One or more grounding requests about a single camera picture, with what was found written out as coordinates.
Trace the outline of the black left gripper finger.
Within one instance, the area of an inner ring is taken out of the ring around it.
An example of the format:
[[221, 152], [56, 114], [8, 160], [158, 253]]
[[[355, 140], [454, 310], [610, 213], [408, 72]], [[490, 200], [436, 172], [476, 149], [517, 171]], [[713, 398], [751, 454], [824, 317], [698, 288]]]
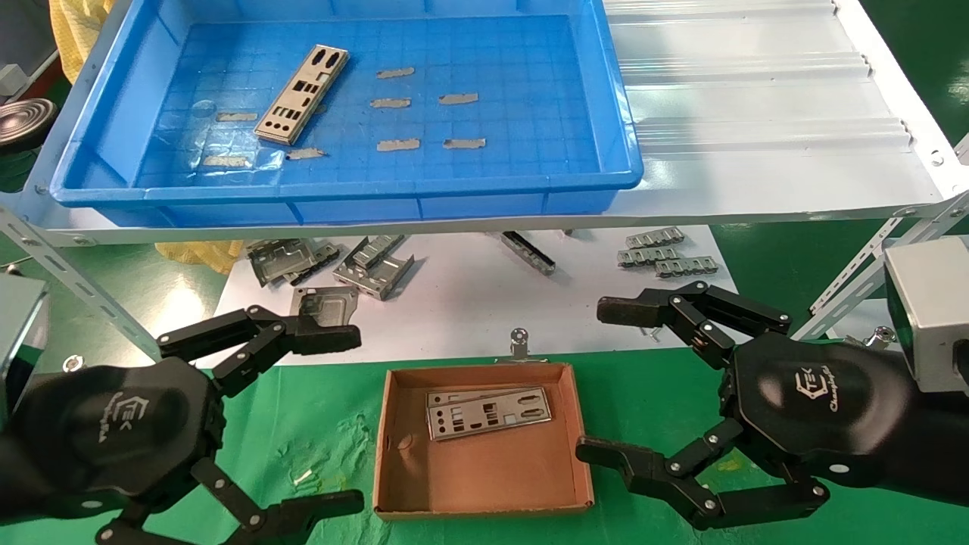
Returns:
[[252, 306], [217, 315], [157, 338], [162, 357], [191, 363], [229, 348], [231, 355], [212, 369], [212, 382], [234, 397], [287, 354], [335, 354], [361, 345], [356, 325], [319, 325], [314, 318], [282, 316]]

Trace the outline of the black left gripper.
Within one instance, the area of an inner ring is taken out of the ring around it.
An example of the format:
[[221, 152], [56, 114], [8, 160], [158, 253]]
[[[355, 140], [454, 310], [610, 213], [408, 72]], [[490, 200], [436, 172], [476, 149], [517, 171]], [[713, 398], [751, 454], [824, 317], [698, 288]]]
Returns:
[[322, 520], [363, 511], [360, 490], [257, 507], [213, 461], [223, 411], [211, 380], [178, 359], [35, 377], [11, 414], [11, 520], [123, 509], [97, 544], [184, 544], [143, 525], [201, 484], [238, 521], [225, 544], [304, 544]]

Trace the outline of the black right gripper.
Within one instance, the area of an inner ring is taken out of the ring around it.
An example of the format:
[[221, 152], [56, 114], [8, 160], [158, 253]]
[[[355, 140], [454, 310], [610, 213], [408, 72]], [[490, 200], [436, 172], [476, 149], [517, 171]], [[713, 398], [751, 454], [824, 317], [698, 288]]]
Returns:
[[[695, 530], [807, 518], [830, 499], [812, 476], [848, 487], [892, 481], [893, 442], [913, 397], [900, 352], [793, 341], [784, 337], [786, 314], [707, 282], [602, 297], [597, 319], [666, 327], [710, 368], [730, 366], [733, 419], [674, 456], [602, 438], [580, 437], [575, 445], [578, 461], [615, 470], [630, 494], [667, 503]], [[720, 325], [754, 339], [737, 347]], [[734, 448], [783, 484], [722, 493], [700, 484], [699, 474]]]

